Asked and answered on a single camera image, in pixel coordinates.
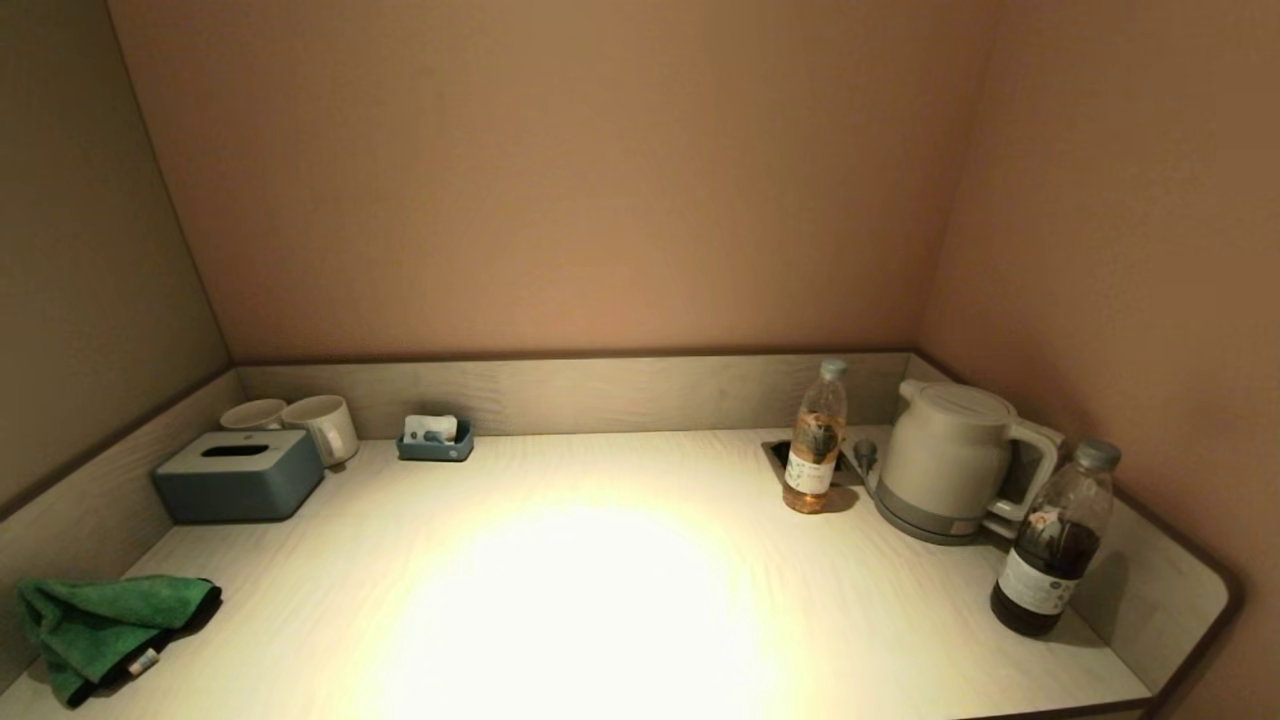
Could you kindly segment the green microfiber cloth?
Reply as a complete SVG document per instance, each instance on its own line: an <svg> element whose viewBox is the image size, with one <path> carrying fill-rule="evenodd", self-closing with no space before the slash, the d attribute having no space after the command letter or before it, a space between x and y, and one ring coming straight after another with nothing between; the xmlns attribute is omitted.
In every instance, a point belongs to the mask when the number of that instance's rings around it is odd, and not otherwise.
<svg viewBox="0 0 1280 720"><path fill-rule="evenodd" d="M32 578L15 592L22 630L67 708L150 670L170 643L202 629L223 602L216 583L172 575Z"/></svg>

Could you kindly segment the recessed power socket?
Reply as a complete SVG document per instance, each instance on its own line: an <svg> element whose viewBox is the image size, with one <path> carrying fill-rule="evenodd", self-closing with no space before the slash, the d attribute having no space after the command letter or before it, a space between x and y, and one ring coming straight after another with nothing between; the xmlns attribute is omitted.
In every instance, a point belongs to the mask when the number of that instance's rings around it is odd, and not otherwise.
<svg viewBox="0 0 1280 720"><path fill-rule="evenodd" d="M785 474L786 466L790 456L790 441L774 441L764 442L762 445L763 452L778 480L782 486L786 486ZM842 445L835 462L835 469L831 479L831 486L841 487L861 487L865 480L858 471L852 456L850 455L851 447L849 445Z"/></svg>

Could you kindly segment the plastic bottle with amber drink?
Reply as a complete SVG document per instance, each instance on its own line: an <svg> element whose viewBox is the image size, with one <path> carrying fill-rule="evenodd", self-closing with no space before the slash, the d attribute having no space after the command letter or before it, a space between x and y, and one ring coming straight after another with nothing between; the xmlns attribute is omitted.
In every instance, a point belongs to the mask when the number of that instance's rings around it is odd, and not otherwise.
<svg viewBox="0 0 1280 720"><path fill-rule="evenodd" d="M826 506L847 425L847 370L842 359L823 360L800 402L783 471L783 501L795 512Z"/></svg>

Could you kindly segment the small blue sachet tray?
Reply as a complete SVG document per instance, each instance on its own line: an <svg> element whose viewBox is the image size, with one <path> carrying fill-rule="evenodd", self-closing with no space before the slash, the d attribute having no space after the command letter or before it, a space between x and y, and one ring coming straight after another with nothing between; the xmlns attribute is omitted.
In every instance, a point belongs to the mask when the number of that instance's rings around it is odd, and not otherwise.
<svg viewBox="0 0 1280 720"><path fill-rule="evenodd" d="M457 419L460 432L454 445L410 445L403 442L402 432L396 442L398 459L417 462L465 462L474 451L475 433L468 419Z"/></svg>

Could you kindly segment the white electric kettle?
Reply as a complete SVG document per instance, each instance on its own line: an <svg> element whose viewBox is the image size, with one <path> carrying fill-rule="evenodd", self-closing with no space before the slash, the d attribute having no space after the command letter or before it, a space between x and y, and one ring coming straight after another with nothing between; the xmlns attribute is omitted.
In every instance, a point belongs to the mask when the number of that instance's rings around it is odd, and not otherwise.
<svg viewBox="0 0 1280 720"><path fill-rule="evenodd" d="M899 393L906 409L890 434L873 492L888 486L920 505L929 498L942 503L945 495L956 505L991 502L982 529L1011 539L1057 466L1062 433L1028 421L1010 402L972 386L906 379ZM1016 442L1039 452L1019 501L1000 493Z"/></svg>

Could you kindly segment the white ceramic mug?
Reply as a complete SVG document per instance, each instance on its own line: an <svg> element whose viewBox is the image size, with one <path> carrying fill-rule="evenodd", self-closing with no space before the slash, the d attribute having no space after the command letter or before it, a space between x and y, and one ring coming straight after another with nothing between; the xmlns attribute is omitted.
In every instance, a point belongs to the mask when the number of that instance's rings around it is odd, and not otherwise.
<svg viewBox="0 0 1280 720"><path fill-rule="evenodd" d="M219 425L224 430L280 430L285 428L282 416L287 407L282 398L248 401L221 414Z"/></svg>
<svg viewBox="0 0 1280 720"><path fill-rule="evenodd" d="M310 433L326 468L348 462L360 450L349 406L340 396L320 395L288 404L282 421L285 428Z"/></svg>

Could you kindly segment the grey kettle base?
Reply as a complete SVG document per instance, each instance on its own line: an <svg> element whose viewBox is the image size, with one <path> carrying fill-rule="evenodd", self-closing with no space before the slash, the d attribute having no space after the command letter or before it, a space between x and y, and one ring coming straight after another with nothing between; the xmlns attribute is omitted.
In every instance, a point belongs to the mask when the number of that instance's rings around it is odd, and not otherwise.
<svg viewBox="0 0 1280 720"><path fill-rule="evenodd" d="M886 521L904 534L931 544L960 546L972 543L989 516L991 502L942 503L929 498L923 505L904 498L892 487L878 486L873 492L876 507Z"/></svg>

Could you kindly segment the grey-blue tissue box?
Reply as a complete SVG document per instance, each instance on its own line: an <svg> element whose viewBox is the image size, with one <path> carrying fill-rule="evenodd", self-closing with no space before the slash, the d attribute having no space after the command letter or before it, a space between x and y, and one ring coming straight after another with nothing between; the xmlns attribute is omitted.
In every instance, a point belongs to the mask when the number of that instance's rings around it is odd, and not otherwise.
<svg viewBox="0 0 1280 720"><path fill-rule="evenodd" d="M325 477L306 430L204 433L152 470L178 525L283 521Z"/></svg>

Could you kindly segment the plastic bottle with dark drink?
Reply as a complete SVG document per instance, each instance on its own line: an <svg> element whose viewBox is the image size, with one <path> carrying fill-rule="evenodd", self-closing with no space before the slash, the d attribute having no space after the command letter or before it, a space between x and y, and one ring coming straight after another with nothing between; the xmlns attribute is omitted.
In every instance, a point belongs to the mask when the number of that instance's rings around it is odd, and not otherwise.
<svg viewBox="0 0 1280 720"><path fill-rule="evenodd" d="M1004 626L1028 637L1056 628L1102 544L1121 459L1117 446L1084 438L1036 493L989 594Z"/></svg>

